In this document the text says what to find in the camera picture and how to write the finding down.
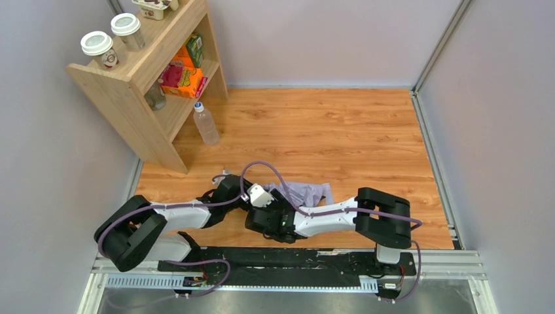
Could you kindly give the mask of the lavender folding umbrella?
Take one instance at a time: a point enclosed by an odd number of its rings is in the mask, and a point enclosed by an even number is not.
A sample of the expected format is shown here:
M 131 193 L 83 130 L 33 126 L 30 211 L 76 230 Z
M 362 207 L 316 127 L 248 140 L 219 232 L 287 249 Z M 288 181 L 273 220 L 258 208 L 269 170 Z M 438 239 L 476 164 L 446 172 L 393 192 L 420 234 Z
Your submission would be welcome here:
M 324 205 L 334 203 L 329 183 L 310 184 L 286 181 L 285 185 L 269 183 L 264 185 L 263 188 L 268 192 L 276 189 L 284 198 L 290 200 L 297 207 L 316 207 L 320 203 Z

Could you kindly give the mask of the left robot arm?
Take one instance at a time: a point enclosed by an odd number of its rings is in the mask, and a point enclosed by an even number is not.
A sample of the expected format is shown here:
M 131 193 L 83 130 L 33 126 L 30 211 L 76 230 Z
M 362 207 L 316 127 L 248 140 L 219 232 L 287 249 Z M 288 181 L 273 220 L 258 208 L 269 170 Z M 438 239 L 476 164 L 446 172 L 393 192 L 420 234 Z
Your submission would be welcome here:
M 144 261 L 183 261 L 194 244 L 186 228 L 210 228 L 227 213 L 250 206 L 245 196 L 251 182 L 225 175 L 216 188 L 185 203 L 157 203 L 142 195 L 128 199 L 95 232 L 99 253 L 118 271 L 136 268 Z

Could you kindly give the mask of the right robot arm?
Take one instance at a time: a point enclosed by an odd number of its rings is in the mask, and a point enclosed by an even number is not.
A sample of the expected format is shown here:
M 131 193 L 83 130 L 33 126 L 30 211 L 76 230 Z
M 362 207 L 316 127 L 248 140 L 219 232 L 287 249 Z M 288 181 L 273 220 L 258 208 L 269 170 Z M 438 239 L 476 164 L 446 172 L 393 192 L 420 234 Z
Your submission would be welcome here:
M 354 230 L 375 242 L 376 259 L 383 264 L 399 263 L 401 251 L 412 246 L 411 227 L 418 225 L 408 200 L 369 187 L 340 203 L 298 209 L 277 190 L 254 187 L 244 199 L 245 227 L 266 239 L 292 244 L 325 232 Z

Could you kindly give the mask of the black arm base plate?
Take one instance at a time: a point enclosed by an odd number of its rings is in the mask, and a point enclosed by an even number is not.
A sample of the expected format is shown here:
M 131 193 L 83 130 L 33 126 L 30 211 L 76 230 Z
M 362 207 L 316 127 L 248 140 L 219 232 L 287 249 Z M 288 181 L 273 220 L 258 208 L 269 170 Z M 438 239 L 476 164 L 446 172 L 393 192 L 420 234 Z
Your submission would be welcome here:
M 391 265 L 378 262 L 374 251 L 334 253 L 330 249 L 271 247 L 201 247 L 194 249 L 186 262 L 210 260 L 210 264 L 184 267 L 161 261 L 158 271 L 199 271 L 213 284 L 226 273 L 222 259 L 231 265 L 226 285 L 355 287 L 362 275 L 381 279 L 417 273 L 411 253 L 402 253 L 400 262 Z

